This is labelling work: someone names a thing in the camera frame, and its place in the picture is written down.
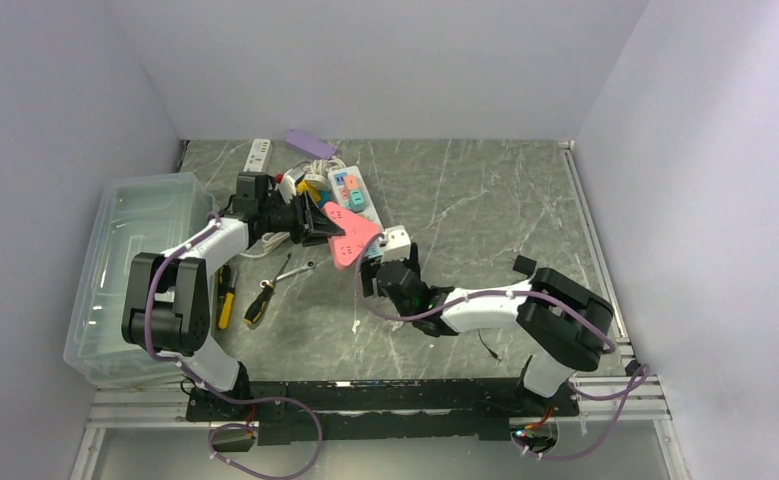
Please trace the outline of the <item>white long power strip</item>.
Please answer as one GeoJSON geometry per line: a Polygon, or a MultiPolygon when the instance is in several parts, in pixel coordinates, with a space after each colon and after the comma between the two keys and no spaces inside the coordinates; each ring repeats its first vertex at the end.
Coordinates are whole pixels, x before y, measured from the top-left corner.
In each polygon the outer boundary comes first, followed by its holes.
{"type": "Polygon", "coordinates": [[[329,176],[332,199],[322,212],[342,230],[328,240],[335,267],[350,267],[364,251],[365,242],[378,231],[382,222],[358,167],[335,170],[329,176]]]}

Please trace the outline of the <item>black power adapter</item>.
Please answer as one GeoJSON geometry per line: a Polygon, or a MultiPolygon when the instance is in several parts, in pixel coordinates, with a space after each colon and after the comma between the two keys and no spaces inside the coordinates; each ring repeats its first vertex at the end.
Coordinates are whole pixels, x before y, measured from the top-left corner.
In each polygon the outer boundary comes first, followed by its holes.
{"type": "Polygon", "coordinates": [[[523,255],[517,255],[512,265],[514,272],[525,275],[528,278],[534,275],[536,268],[537,261],[523,255]]]}

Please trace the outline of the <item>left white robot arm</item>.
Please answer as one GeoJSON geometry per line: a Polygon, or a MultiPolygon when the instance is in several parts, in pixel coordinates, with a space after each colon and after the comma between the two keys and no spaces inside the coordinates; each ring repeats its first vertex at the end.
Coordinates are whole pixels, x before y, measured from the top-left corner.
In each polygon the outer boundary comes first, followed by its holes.
{"type": "Polygon", "coordinates": [[[156,362],[172,363],[195,385],[213,394],[213,407],[229,420],[252,406],[246,367],[211,333],[210,279],[263,235],[286,233],[303,246],[343,235],[306,193],[286,201],[274,177],[241,173],[225,210],[207,225],[162,253],[140,253],[131,263],[121,335],[156,362]]]}

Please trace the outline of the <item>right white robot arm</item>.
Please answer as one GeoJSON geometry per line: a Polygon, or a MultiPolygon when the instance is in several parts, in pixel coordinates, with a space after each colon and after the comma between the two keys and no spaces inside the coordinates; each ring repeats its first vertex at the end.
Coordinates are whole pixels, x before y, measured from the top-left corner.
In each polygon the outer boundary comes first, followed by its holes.
{"type": "Polygon", "coordinates": [[[522,369],[516,401],[522,411],[539,415],[577,372],[593,372],[605,354],[615,351],[608,333],[614,308],[552,268],[518,256],[515,272],[524,280],[486,289],[438,287],[420,276],[418,250],[383,262],[362,274],[364,296],[378,294],[394,306],[389,320],[410,323],[427,336],[457,336],[487,329],[520,328],[538,345],[522,369]]]}

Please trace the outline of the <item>pink triangular power strip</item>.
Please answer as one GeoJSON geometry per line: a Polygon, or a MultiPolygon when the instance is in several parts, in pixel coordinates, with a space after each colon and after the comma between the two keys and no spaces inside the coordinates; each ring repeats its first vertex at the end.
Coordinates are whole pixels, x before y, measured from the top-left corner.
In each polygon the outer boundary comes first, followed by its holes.
{"type": "Polygon", "coordinates": [[[335,202],[323,206],[323,213],[343,233],[328,239],[331,256],[337,270],[350,267],[359,255],[368,248],[371,237],[381,233],[381,228],[374,222],[342,207],[335,202]]]}

